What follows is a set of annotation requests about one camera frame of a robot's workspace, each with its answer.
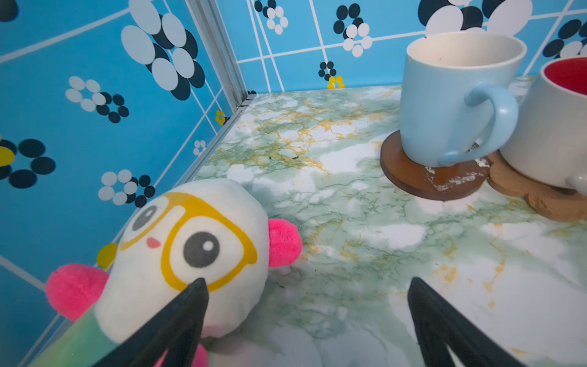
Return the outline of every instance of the mug handle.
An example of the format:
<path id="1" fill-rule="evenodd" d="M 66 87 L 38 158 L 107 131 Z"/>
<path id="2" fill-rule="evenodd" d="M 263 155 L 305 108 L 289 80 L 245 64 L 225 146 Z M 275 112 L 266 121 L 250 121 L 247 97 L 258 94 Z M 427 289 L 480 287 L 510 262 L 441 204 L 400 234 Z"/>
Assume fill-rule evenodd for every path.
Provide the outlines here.
<path id="1" fill-rule="evenodd" d="M 453 166 L 457 163 L 484 157 L 501 148 L 514 133 L 518 122 L 518 102 L 504 87 L 482 83 L 465 95 L 465 103 L 475 107 L 486 100 L 493 105 L 493 129 L 491 134 L 480 146 L 466 153 L 455 150 L 444 153 L 438 162 L 443 166 Z"/>
<path id="2" fill-rule="evenodd" d="M 571 184 L 579 194 L 587 196 L 587 174 L 579 174 L 569 177 L 567 183 Z"/>

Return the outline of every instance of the mug rim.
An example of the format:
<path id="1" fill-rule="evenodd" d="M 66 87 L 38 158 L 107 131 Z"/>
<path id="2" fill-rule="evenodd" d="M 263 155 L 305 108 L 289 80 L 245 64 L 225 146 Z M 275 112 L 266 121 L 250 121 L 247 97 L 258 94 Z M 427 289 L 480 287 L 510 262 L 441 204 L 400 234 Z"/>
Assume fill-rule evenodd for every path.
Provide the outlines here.
<path id="1" fill-rule="evenodd" d="M 522 46 L 522 51 L 514 56 L 513 58 L 509 58 L 505 61 L 500 61 L 500 62 L 496 62 L 496 63 L 491 63 L 491 64 L 486 64 L 486 65 L 475 65 L 475 66 L 454 66 L 454 65 L 438 65 L 438 64 L 434 64 L 434 63 L 430 63 L 430 62 L 426 62 L 421 60 L 420 58 L 416 58 L 414 57 L 414 55 L 410 52 L 410 49 L 412 47 L 414 47 L 414 45 L 417 42 L 422 42 L 422 40 L 425 39 L 431 39 L 434 37 L 439 37 L 439 36 L 446 36 L 446 35 L 467 35 L 467 37 L 473 37 L 473 36 L 480 36 L 480 37 L 485 37 L 485 36 L 496 36 L 496 37 L 501 37 L 503 39 L 509 39 L 511 41 L 516 42 L 517 44 L 519 44 L 520 46 Z M 506 65 L 510 65 L 513 64 L 517 61 L 520 61 L 521 59 L 524 58 L 524 56 L 526 55 L 526 53 L 528 52 L 528 47 L 526 46 L 526 44 L 513 36 L 506 36 L 506 35 L 501 35 L 499 33 L 488 33 L 487 31 L 485 31 L 484 33 L 470 33 L 467 31 L 457 31 L 457 32 L 445 32 L 445 33 L 437 33 L 435 35 L 431 35 L 431 36 L 425 36 L 422 38 L 418 38 L 415 41 L 412 41 L 407 49 L 406 49 L 406 53 L 408 55 L 408 57 L 412 58 L 415 61 L 418 61 L 419 63 L 422 63 L 424 65 L 427 66 L 432 66 L 434 68 L 442 68 L 442 69 L 449 69 L 449 70 L 479 70 L 479 69 L 493 69 L 493 68 L 499 68 L 500 66 L 506 66 Z"/>
<path id="2" fill-rule="evenodd" d="M 560 86 L 560 85 L 556 84 L 555 82 L 553 82 L 552 80 L 550 80 L 546 76 L 545 70 L 546 70 L 547 67 L 549 67 L 550 65 L 552 65 L 554 63 L 562 62 L 562 61 L 565 61 L 565 60 L 571 60 L 571 59 L 587 59 L 587 56 L 572 56 L 570 58 L 559 58 L 559 59 L 550 60 L 546 64 L 542 65 L 542 67 L 540 68 L 540 72 L 538 73 L 538 76 L 540 76 L 541 78 L 543 78 L 544 80 L 546 80 L 546 82 L 550 86 L 553 86 L 553 87 L 557 88 L 561 92 L 569 93 L 570 95 L 574 95 L 574 96 L 577 96 L 577 97 L 581 97 L 583 99 L 587 99 L 587 96 L 584 95 L 583 93 L 575 92 L 574 90 L 570 90 L 570 89 L 567 89 L 567 88 L 565 88 L 563 86 Z"/>

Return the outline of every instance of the round coaster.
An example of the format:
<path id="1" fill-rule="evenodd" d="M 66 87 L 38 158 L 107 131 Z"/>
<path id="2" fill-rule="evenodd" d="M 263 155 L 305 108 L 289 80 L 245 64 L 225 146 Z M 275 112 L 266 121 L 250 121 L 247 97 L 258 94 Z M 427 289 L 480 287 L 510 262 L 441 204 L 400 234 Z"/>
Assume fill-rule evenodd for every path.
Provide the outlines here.
<path id="1" fill-rule="evenodd" d="M 489 174 L 483 158 L 452 167 L 425 167 L 407 157 L 399 130 L 381 146 L 381 168 L 400 189 L 431 200 L 456 200 L 473 194 Z"/>

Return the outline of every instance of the cartoon eye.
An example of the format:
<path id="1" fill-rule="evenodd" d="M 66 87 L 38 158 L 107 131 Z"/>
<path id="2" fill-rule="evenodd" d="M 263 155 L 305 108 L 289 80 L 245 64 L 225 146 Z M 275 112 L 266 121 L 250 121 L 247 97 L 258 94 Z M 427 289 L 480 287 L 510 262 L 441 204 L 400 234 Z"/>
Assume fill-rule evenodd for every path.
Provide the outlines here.
<path id="1" fill-rule="evenodd" d="M 160 196 L 153 199 L 149 205 L 144 206 L 139 212 L 131 219 L 130 224 L 126 227 L 122 236 L 122 241 L 128 242 L 144 230 L 146 230 L 151 224 L 153 224 L 165 211 L 169 205 L 169 200 Z"/>
<path id="2" fill-rule="evenodd" d="M 209 232 L 194 233 L 184 246 L 185 261 L 194 268 L 205 268 L 212 264 L 219 252 L 220 243 L 216 236 Z"/>

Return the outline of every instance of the light blue mug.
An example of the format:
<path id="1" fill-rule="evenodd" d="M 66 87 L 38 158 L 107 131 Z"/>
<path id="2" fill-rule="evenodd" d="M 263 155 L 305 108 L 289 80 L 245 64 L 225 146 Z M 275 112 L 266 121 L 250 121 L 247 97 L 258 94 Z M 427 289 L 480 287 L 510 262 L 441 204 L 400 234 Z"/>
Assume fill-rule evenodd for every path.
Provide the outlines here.
<path id="1" fill-rule="evenodd" d="M 420 38 L 407 48 L 400 101 L 406 155 L 447 167 L 498 150 L 518 121 L 507 90 L 526 54 L 519 39 L 487 32 Z M 474 150 L 479 138 L 483 142 Z"/>

